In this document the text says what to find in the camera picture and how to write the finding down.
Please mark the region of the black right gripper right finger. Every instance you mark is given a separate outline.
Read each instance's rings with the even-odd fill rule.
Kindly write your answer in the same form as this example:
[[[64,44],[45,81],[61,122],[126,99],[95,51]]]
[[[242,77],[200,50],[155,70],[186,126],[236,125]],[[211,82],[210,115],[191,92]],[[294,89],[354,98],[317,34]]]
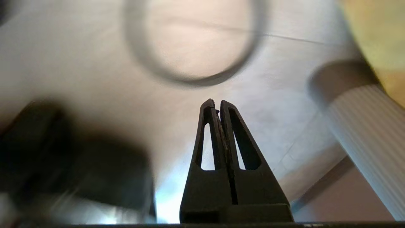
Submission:
[[[221,102],[221,125],[233,203],[288,205],[288,199],[239,110],[225,100]]]

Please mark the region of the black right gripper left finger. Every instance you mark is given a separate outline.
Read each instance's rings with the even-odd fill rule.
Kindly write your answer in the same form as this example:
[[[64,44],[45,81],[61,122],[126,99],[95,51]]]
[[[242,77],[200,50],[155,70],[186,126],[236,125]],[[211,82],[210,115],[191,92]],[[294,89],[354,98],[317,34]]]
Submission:
[[[221,107],[212,99],[200,108],[194,150],[180,205],[182,224],[255,224],[294,222],[290,203],[236,205],[225,158]]]

